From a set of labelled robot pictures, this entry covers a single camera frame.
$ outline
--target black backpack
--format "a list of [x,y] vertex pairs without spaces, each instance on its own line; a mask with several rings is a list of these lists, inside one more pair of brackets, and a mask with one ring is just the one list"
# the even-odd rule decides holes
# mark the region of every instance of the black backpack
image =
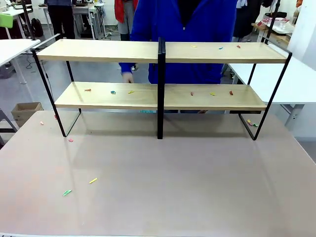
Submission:
[[33,18],[31,25],[32,25],[33,33],[35,37],[42,37],[44,35],[43,28],[41,26],[39,19]]

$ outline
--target green chair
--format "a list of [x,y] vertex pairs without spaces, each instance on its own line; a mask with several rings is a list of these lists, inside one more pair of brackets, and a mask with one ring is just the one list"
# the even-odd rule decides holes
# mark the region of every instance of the green chair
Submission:
[[0,13],[0,27],[5,27],[6,33],[11,38],[9,30],[13,27],[13,16]]

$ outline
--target brown box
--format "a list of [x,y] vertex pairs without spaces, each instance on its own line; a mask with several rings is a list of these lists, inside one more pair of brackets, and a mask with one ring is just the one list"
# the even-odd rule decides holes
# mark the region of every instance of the brown box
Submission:
[[39,110],[44,110],[40,102],[19,103],[15,105],[11,113],[17,125],[22,127],[23,124]]

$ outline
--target two-tier shelf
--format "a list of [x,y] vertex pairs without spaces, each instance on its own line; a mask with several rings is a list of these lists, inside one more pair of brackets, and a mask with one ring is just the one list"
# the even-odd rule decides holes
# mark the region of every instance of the two-tier shelf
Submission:
[[[158,139],[163,137],[164,110],[229,110],[239,111],[239,117],[253,140],[256,140],[274,95],[292,54],[285,57],[265,43],[219,43],[219,42],[159,42],[98,41],[61,39],[39,53],[32,49],[39,73],[53,106],[56,118],[66,137],[81,109],[131,109],[157,110]],[[39,60],[66,61],[71,83],[54,101]],[[158,65],[158,85],[105,82],[75,82],[69,61],[80,62],[127,62],[153,63]],[[165,84],[166,63],[254,63],[247,85],[231,84]],[[266,105],[250,86],[257,63],[284,63],[271,99]],[[68,132],[65,132],[57,108],[77,108],[78,116]],[[242,111],[265,111],[253,135],[241,116]]]

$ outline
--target yellow clip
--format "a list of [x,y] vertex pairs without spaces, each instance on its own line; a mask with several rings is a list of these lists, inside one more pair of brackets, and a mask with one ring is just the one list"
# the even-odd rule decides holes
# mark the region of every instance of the yellow clip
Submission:
[[98,178],[95,178],[94,180],[91,180],[89,183],[92,184],[94,181],[96,181]]

